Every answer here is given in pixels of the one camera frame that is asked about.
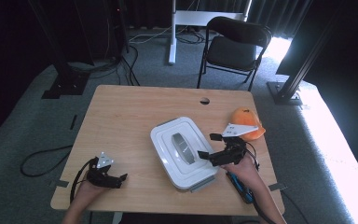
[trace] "gray carpet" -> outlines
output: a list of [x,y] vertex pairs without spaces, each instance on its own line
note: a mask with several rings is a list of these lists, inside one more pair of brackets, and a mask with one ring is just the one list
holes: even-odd
[[[176,64],[171,66],[167,64],[169,43],[168,39],[154,38],[143,44],[132,44],[139,52],[134,74],[142,86],[195,88],[202,45],[178,42]],[[134,49],[124,57],[132,63]],[[89,67],[81,63],[73,65]],[[41,99],[57,76],[53,66],[34,80],[0,129],[0,223],[60,223],[64,212],[53,210],[49,204],[54,193],[52,186],[59,180],[64,163],[46,175],[30,178],[21,175],[21,162],[38,150],[72,145],[95,88],[100,84],[127,85],[128,68],[125,67],[120,63],[117,70],[94,73],[83,95],[62,96],[56,100]],[[267,129],[266,140],[278,181],[288,187],[284,192],[310,223],[352,223],[322,159],[316,153],[307,127],[298,115],[300,107],[275,105],[269,94],[267,81],[287,78],[275,75],[277,67],[277,61],[270,57],[263,59],[252,93],[259,117]],[[219,76],[220,73],[209,73],[202,79],[201,87],[247,90],[247,84],[241,83],[242,77]],[[71,129],[74,115],[78,119]],[[43,172],[68,151],[38,156],[25,168],[34,174]],[[283,201],[286,221],[305,223],[295,205],[284,196]],[[111,223],[112,216],[113,213],[94,213],[93,223]],[[247,219],[234,217],[238,223]]]

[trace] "desk leg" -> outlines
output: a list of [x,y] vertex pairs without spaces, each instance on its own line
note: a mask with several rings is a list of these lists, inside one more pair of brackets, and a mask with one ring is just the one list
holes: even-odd
[[169,64],[175,64],[176,61],[176,0],[172,0],[172,34],[171,34],[171,47],[170,47],[170,59]]
[[123,217],[123,213],[122,213],[122,212],[115,212],[115,214],[113,215],[112,224],[118,224],[118,223],[120,223],[122,217]]

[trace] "white desk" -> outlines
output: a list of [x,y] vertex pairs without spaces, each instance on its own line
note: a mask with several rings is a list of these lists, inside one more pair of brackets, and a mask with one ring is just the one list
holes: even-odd
[[242,13],[184,11],[176,10],[176,0],[172,0],[172,37],[169,64],[175,64],[176,61],[176,25],[206,26],[208,21],[217,16],[224,16],[239,21],[246,21],[251,4],[252,0],[248,0],[245,10]]

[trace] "wooden table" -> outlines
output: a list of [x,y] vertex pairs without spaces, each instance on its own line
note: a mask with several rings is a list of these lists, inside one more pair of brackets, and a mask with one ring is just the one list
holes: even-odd
[[[210,103],[203,105],[202,98]],[[67,209],[71,184],[89,159],[104,152],[115,160],[109,174],[128,174],[121,189],[111,189],[89,210],[199,215],[256,216],[220,169],[216,180],[197,192],[175,188],[166,174],[150,138],[158,124],[179,117],[191,118],[206,136],[213,150],[224,149],[223,142],[209,139],[209,133],[225,130],[232,111],[248,106],[255,111],[248,91],[219,91],[155,87],[100,86],[84,118],[72,152],[62,172],[67,188],[57,187],[51,200],[54,209]],[[260,175],[267,185],[275,184],[264,136],[252,142],[260,162]],[[282,197],[272,196],[281,212]]]

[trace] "container lid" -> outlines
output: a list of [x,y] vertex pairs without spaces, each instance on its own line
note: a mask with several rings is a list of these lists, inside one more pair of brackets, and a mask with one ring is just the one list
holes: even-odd
[[211,145],[187,117],[167,121],[155,127],[150,137],[170,180],[179,189],[207,184],[218,170],[199,157],[197,151],[214,153]]

